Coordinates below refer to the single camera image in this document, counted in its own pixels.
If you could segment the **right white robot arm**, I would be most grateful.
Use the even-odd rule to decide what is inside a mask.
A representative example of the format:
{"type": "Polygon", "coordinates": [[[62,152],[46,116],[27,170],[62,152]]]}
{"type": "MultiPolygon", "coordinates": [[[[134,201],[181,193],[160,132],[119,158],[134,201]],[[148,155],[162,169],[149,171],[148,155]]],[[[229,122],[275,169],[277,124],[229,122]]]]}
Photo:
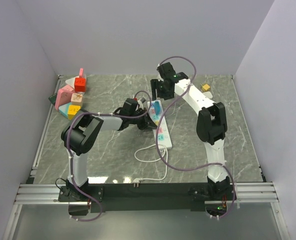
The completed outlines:
{"type": "Polygon", "coordinates": [[[157,71],[158,79],[150,81],[152,99],[169,100],[178,95],[195,111],[196,133],[205,145],[209,166],[205,196],[210,200],[221,200],[232,191],[230,178],[223,167],[224,139],[227,132],[225,106],[206,97],[185,73],[176,73],[171,63],[160,64],[157,71]]]}

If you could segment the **blue plug adapter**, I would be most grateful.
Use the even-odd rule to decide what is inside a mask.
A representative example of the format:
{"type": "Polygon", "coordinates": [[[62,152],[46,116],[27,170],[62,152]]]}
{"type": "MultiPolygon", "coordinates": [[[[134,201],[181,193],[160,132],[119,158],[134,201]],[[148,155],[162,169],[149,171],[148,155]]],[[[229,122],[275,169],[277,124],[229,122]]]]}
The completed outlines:
{"type": "Polygon", "coordinates": [[[153,103],[153,107],[154,107],[154,112],[157,116],[161,116],[163,113],[163,108],[162,108],[162,104],[161,101],[159,100],[155,100],[153,103]]]}

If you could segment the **small yellow plug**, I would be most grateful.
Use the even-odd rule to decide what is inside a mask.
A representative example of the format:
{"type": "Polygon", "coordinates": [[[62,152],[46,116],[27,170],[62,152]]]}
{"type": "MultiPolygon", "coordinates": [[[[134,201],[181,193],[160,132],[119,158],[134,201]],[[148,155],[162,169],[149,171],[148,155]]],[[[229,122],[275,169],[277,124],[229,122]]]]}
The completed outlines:
{"type": "Polygon", "coordinates": [[[206,84],[201,86],[201,90],[203,92],[209,92],[211,90],[211,86],[206,83],[206,84]]]}

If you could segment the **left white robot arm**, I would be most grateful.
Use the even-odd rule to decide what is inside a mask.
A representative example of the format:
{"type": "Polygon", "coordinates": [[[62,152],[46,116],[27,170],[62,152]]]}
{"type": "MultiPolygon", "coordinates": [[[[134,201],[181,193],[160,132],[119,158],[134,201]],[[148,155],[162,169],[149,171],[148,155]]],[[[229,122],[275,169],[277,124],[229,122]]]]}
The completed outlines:
{"type": "Polygon", "coordinates": [[[67,187],[76,201],[88,194],[87,158],[99,132],[122,131],[129,125],[139,130],[155,130],[157,125],[149,116],[151,103],[144,107],[145,98],[127,98],[124,104],[112,113],[90,113],[80,109],[61,133],[61,139],[69,156],[67,187]]]}

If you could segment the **white power strip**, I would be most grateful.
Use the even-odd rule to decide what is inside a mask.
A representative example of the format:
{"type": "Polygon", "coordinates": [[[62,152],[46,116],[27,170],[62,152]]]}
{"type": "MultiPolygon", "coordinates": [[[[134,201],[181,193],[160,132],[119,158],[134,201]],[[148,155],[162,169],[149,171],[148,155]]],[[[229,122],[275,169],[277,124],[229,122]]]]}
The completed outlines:
{"type": "MultiPolygon", "coordinates": [[[[147,102],[148,106],[151,104],[151,108],[150,108],[148,114],[149,114],[150,118],[153,120],[153,122],[156,125],[159,125],[159,121],[160,121],[161,116],[158,116],[158,115],[155,114],[153,103],[154,103],[154,101],[152,101],[152,102],[148,101],[147,102]]],[[[164,150],[165,148],[167,148],[168,150],[172,149],[172,141],[171,141],[171,138],[170,138],[170,134],[169,134],[169,130],[168,130],[168,126],[167,126],[167,122],[166,122],[165,117],[162,119],[160,127],[159,127],[158,145],[159,145],[159,149],[161,151],[164,150]]]]}

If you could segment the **white rounded square adapter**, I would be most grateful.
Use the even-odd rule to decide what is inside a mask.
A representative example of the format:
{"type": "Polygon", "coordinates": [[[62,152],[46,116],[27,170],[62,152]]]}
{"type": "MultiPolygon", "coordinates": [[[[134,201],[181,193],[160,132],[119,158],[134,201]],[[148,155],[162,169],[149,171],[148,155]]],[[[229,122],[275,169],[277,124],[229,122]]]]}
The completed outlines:
{"type": "Polygon", "coordinates": [[[209,91],[206,91],[206,92],[204,92],[203,94],[204,94],[207,98],[209,98],[209,99],[212,99],[212,98],[213,98],[212,93],[209,92],[209,91]]]}

